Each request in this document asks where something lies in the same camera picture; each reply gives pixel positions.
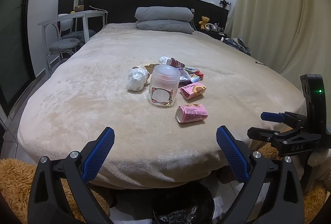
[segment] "pink package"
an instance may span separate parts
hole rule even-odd
[[[179,123],[200,121],[207,117],[208,112],[202,104],[181,105],[176,111],[176,119]]]
[[[180,93],[186,100],[199,96],[206,91],[206,86],[196,82],[180,88]]]

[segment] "cream curtain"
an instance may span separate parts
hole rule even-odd
[[[236,0],[227,29],[299,89],[301,75],[321,74],[331,125],[331,0]]]

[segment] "fleece blanket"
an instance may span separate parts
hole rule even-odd
[[[159,107],[148,102],[148,86],[128,92],[133,66],[174,57],[204,73],[203,95]],[[180,124],[178,105],[202,104],[208,118]],[[80,151],[106,126],[115,144],[93,183],[117,189],[168,188],[207,176],[226,166],[216,129],[226,125],[252,149],[252,127],[282,131],[260,119],[263,111],[300,112],[301,92],[278,73],[244,53],[204,34],[138,30],[134,23],[109,24],[60,65],[29,99],[18,140],[39,161]]]

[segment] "folded gray pillow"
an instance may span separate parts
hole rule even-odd
[[[194,31],[190,23],[171,19],[137,21],[136,26],[139,30],[174,31],[187,34],[192,34]]]
[[[193,19],[193,14],[190,9],[186,7],[138,7],[135,18],[141,21],[158,20],[158,19],[172,19],[190,22]]]

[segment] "plastic jar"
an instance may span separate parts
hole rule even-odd
[[[174,105],[179,79],[178,69],[162,64],[155,66],[149,85],[148,100],[154,105]]]

